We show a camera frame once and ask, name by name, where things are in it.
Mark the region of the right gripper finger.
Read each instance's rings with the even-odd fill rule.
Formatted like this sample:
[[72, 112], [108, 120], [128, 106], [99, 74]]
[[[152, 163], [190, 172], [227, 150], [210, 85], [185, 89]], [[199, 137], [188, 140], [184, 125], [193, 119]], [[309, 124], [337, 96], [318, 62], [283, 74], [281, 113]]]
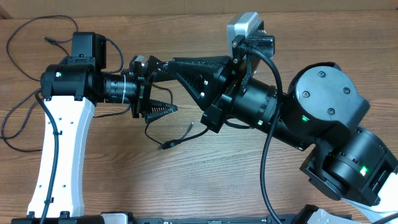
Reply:
[[175, 57], [172, 59], [172, 61], [178, 63], [224, 67], [231, 61], [231, 58], [229, 56], [213, 56], [213, 57], [197, 57], [197, 58]]
[[167, 73], [186, 89], [205, 111], [230, 83], [229, 60], [172, 60]]

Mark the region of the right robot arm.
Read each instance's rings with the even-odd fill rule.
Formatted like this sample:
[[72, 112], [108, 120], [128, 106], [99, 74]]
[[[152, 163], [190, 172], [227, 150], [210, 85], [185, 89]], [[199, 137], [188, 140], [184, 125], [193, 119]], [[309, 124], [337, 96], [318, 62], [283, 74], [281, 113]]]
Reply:
[[397, 222], [397, 158], [360, 125], [369, 102], [333, 62], [309, 65], [283, 91], [272, 61], [274, 39], [233, 40], [231, 56], [175, 58], [167, 64], [218, 132], [229, 118], [298, 150], [313, 147], [301, 166], [310, 183], [344, 200], [371, 222]]

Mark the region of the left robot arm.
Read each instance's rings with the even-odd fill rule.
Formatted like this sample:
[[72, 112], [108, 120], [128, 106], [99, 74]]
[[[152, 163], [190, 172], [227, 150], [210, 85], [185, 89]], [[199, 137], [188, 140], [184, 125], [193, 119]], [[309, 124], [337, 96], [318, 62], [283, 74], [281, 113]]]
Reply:
[[125, 104], [147, 123], [176, 110], [150, 98], [160, 60], [134, 57], [129, 68], [108, 73], [107, 43], [103, 35], [75, 32], [71, 54], [42, 74], [35, 92], [46, 121], [39, 176], [27, 215], [16, 223], [103, 223], [102, 216], [85, 216], [83, 200], [86, 140], [98, 103]]

